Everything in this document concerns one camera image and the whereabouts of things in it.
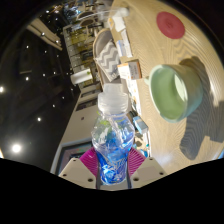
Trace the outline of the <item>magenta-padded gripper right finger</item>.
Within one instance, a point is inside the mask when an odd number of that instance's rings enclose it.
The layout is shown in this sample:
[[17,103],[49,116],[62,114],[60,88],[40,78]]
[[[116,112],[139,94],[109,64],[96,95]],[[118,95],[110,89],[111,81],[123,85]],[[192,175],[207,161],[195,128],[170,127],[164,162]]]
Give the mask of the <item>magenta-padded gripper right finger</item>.
[[145,157],[132,148],[127,160],[128,176],[132,188],[140,188],[166,176],[166,172],[153,157]]

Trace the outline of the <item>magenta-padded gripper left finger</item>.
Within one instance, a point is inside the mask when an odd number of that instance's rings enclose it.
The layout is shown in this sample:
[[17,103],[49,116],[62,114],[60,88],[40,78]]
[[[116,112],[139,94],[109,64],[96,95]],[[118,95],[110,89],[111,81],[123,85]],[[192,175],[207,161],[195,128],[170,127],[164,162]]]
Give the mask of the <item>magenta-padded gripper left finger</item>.
[[81,187],[95,189],[98,176],[95,149],[90,148],[80,158],[72,158],[59,176]]

